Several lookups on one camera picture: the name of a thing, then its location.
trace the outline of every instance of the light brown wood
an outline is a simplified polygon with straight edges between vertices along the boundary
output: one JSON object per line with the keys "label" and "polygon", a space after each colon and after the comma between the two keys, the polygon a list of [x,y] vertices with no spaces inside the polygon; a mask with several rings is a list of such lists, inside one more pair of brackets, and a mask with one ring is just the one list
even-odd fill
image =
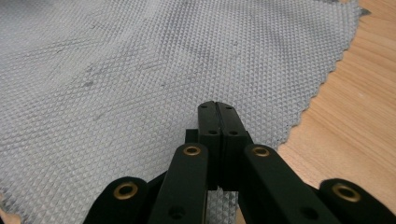
{"label": "light brown wood", "polygon": [[305,183],[344,178],[396,213],[396,1],[360,5],[372,14],[278,153]]}

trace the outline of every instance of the wooden surface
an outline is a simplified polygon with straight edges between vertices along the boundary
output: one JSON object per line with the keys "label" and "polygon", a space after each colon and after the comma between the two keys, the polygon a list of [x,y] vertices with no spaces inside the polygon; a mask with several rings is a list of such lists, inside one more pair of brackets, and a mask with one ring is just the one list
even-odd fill
{"label": "wooden surface", "polygon": [[396,214],[396,1],[360,5],[372,14],[278,152],[305,183],[347,179]]}

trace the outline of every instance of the black mechanical linkage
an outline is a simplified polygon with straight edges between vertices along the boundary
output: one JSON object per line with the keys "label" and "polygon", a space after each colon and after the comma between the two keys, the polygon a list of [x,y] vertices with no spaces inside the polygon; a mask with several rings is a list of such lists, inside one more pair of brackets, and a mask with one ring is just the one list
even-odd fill
{"label": "black mechanical linkage", "polygon": [[198,106],[198,129],[186,131],[166,173],[150,182],[109,184],[84,223],[205,223],[208,190],[239,191],[247,224],[392,223],[388,208],[343,179],[306,185],[270,147],[254,145],[234,107]]}

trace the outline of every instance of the textured fabric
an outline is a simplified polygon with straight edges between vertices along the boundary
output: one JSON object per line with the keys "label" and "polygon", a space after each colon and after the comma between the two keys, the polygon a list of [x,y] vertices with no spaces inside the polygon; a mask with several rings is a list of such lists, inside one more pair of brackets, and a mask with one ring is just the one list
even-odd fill
{"label": "textured fabric", "polygon": [[[28,223],[82,222],[112,180],[166,170],[210,100],[277,147],[360,13],[357,1],[1,1],[6,209]],[[210,192],[210,223],[233,223],[235,205],[235,193]]]}

